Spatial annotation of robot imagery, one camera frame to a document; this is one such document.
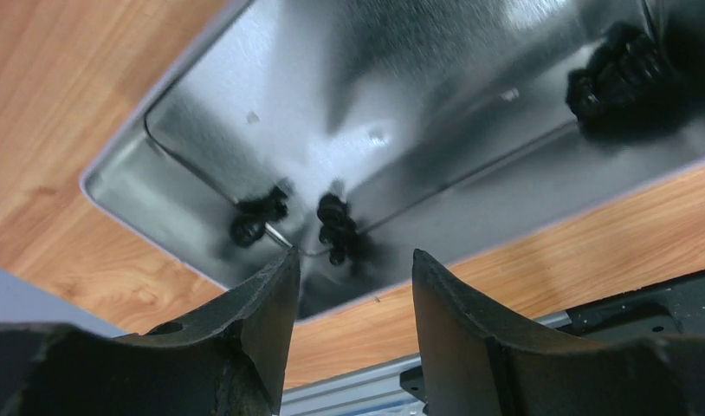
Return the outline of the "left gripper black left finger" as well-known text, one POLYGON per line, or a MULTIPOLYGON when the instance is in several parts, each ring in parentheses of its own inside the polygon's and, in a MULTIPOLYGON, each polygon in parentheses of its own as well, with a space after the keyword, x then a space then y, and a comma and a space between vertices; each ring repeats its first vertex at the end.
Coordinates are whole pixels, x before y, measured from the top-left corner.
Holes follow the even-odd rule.
POLYGON ((290 249, 143 335, 0 322, 0 415, 276 415, 300 281, 290 249))

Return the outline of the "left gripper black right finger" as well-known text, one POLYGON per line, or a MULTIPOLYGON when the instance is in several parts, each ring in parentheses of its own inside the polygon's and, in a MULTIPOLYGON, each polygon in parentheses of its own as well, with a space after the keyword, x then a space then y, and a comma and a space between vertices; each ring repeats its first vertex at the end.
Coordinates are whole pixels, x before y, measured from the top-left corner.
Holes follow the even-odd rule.
POLYGON ((705 335, 619 342, 549 328, 415 250, 412 294, 432 415, 705 415, 705 335))

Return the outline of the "black chess pawn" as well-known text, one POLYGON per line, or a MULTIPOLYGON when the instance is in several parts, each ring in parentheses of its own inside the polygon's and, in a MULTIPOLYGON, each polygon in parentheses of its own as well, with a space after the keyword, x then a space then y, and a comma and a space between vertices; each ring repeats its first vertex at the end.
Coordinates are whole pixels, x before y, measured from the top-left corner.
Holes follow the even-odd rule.
POLYGON ((239 201, 237 215, 230 223, 230 238, 242 248, 248 248, 261 239, 268 223, 281 221, 288 215, 288 195, 278 186, 260 198, 239 201))
POLYGON ((328 192, 321 197, 316 213, 321 221, 319 241, 330 247, 330 264, 340 266, 347 258, 355 257, 359 234, 355 221, 349 216, 348 204, 328 192))

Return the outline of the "metal tin with black pieces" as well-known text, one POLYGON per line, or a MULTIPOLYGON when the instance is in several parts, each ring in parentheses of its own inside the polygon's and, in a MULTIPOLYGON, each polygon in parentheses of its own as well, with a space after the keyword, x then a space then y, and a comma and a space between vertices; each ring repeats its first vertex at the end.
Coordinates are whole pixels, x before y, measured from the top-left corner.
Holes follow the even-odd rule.
POLYGON ((705 161, 705 1, 233 1, 84 172, 108 215, 231 289, 301 255, 300 322, 705 161), (666 83, 582 126, 565 103, 616 23, 650 33, 666 83), (248 248, 239 201, 288 215, 248 248), (319 241, 325 193, 358 251, 319 241))

